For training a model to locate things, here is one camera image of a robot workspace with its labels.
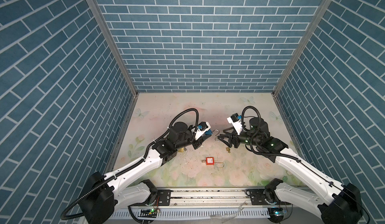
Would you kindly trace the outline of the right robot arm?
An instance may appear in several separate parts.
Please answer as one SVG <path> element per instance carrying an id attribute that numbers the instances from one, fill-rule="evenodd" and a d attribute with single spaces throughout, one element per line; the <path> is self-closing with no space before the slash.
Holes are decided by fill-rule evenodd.
<path id="1" fill-rule="evenodd" d="M 232 127 L 218 135 L 219 141 L 229 148 L 244 144 L 248 151 L 278 164 L 311 189 L 307 192 L 275 178 L 260 194 L 268 204 L 293 204 L 319 217 L 325 224 L 356 224 L 363 217 L 365 210 L 356 186 L 344 185 L 309 164 L 287 144 L 272 137 L 262 118 L 252 118 L 249 129 L 244 126 L 241 115 L 234 114 L 227 121 Z"/>

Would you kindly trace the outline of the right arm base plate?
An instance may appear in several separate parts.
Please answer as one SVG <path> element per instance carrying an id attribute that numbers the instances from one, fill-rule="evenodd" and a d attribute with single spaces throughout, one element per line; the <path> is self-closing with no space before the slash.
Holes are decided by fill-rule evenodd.
<path id="1" fill-rule="evenodd" d="M 247 189 L 245 191 L 246 196 L 250 198 L 251 205 L 261 206 L 279 206 L 279 205 L 291 205 L 288 202 L 280 201 L 275 194 L 265 194 L 265 189 Z"/>

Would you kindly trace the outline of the black padlock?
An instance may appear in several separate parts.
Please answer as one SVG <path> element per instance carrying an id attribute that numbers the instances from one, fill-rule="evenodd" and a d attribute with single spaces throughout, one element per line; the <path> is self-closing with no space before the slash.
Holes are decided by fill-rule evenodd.
<path id="1" fill-rule="evenodd" d="M 218 135 L 220 134 L 220 131 L 218 129 L 215 129 L 213 132 L 212 132 L 212 137 L 213 139 L 216 141 L 216 142 L 219 142 L 219 139 L 218 139 Z"/>

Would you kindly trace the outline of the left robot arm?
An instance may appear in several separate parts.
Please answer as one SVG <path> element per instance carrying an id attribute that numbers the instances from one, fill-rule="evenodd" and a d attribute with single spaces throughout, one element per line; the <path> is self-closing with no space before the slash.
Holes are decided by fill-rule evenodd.
<path id="1" fill-rule="evenodd" d="M 166 135 L 147 148 L 142 157 L 107 174 L 97 171 L 86 180 L 79 196 L 79 207 L 88 223 L 102 224 L 123 207 L 152 203 L 157 189 L 150 180 L 141 181 L 134 187 L 130 185 L 171 161 L 179 149 L 189 145 L 198 149 L 212 135 L 208 122 L 200 122 L 195 127 L 176 122 L 167 130 Z"/>

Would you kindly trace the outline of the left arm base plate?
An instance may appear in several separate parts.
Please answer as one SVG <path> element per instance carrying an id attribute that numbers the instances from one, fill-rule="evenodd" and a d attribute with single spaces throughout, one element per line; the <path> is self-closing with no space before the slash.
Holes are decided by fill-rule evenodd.
<path id="1" fill-rule="evenodd" d="M 151 191 L 149 197 L 142 202 L 133 204 L 134 206 L 169 206 L 171 198 L 170 189 L 160 189 Z"/>

